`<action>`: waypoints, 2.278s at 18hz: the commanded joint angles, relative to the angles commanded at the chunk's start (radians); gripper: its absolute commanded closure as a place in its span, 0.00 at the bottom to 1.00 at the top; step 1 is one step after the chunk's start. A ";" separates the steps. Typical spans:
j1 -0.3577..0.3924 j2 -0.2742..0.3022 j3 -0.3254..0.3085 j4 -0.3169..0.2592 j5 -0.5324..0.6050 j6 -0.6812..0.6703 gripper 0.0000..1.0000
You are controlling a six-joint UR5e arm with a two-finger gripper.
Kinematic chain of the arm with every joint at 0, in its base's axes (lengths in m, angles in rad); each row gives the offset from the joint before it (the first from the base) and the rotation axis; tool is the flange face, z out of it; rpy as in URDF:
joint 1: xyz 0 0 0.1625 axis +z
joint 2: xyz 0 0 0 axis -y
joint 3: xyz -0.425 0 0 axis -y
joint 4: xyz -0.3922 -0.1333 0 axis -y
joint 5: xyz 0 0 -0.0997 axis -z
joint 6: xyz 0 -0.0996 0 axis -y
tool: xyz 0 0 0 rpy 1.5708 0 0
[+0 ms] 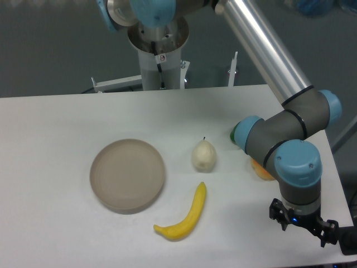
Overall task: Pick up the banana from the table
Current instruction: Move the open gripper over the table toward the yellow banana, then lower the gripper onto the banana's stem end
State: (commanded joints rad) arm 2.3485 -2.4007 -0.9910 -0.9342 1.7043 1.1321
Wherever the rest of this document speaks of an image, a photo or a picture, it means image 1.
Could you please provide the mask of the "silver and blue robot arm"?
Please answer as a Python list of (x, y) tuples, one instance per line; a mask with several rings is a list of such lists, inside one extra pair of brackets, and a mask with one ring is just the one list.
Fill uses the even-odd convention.
[(184, 16), (211, 6), (222, 15), (283, 111), (264, 120), (240, 121), (231, 140), (279, 183), (281, 199), (274, 199), (269, 216), (283, 229), (292, 224), (318, 237), (322, 245), (336, 244), (337, 221), (321, 218), (322, 163), (307, 139), (341, 115), (338, 97), (316, 90), (253, 1), (97, 1), (111, 30), (127, 28), (131, 44), (148, 55), (139, 62), (143, 89), (178, 89), (181, 62), (172, 54), (189, 35)]

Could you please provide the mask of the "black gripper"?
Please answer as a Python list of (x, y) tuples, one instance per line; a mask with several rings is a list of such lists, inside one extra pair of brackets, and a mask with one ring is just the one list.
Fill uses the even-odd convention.
[(336, 245), (339, 240), (339, 223), (321, 218), (321, 198), (318, 197), (312, 203), (298, 205), (285, 198), (280, 201), (274, 198), (269, 206), (270, 219), (277, 221), (282, 231), (292, 224), (307, 229), (311, 234), (320, 239), (320, 246), (326, 244)]

